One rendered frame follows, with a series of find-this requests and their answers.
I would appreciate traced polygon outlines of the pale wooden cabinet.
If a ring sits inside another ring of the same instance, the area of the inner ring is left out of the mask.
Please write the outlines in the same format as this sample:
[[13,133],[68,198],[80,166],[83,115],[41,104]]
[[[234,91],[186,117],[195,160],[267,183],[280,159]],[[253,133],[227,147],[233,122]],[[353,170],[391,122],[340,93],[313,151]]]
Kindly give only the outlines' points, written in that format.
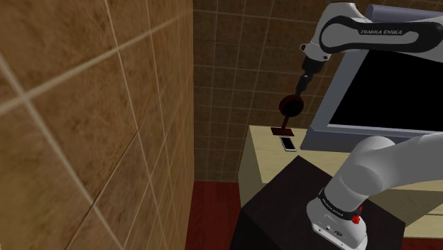
[[[333,151],[307,151],[300,145],[305,129],[293,129],[296,151],[285,151],[268,126],[250,126],[239,166],[241,204],[245,205],[294,158],[301,156],[333,176],[349,156]],[[386,190],[369,200],[405,223],[406,238],[443,239],[443,180],[404,185]]]

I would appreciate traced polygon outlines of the white smartphone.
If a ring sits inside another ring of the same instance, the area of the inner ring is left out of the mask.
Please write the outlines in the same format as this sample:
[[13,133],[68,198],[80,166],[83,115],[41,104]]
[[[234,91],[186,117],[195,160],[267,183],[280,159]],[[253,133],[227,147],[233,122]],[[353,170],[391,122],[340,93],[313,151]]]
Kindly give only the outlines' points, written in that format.
[[296,149],[294,143],[292,142],[290,136],[281,136],[280,137],[280,141],[281,141],[282,146],[283,146],[285,151],[288,151],[288,152],[296,152],[297,151],[297,149]]

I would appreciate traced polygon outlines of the dark robot stand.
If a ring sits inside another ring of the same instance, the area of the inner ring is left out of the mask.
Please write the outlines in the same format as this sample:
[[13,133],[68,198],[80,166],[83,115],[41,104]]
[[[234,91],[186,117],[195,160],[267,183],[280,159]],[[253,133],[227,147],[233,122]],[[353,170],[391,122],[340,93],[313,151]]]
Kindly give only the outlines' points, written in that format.
[[[307,203],[332,177],[298,156],[239,213],[229,250],[341,250],[312,229]],[[363,203],[366,250],[401,250],[405,223],[373,202]]]

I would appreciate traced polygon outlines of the grey framed television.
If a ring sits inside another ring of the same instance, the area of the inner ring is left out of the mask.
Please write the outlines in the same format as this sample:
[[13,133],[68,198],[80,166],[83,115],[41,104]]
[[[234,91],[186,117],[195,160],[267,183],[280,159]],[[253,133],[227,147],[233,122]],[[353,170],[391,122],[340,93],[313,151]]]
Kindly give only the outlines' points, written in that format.
[[[362,14],[387,23],[443,16],[443,11],[371,4]],[[443,62],[380,50],[335,54],[342,54],[342,61],[302,149],[349,152],[370,136],[400,143],[443,132]]]

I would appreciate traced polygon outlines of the dark red round desk lamp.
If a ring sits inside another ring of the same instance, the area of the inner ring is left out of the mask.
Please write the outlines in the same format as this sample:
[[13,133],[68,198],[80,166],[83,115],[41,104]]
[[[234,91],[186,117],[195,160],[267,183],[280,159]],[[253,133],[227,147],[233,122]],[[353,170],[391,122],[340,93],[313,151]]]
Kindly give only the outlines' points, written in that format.
[[294,136],[291,129],[287,127],[290,118],[298,116],[304,108],[304,101],[295,94],[284,97],[279,103],[279,111],[284,116],[280,127],[271,127],[274,136]]

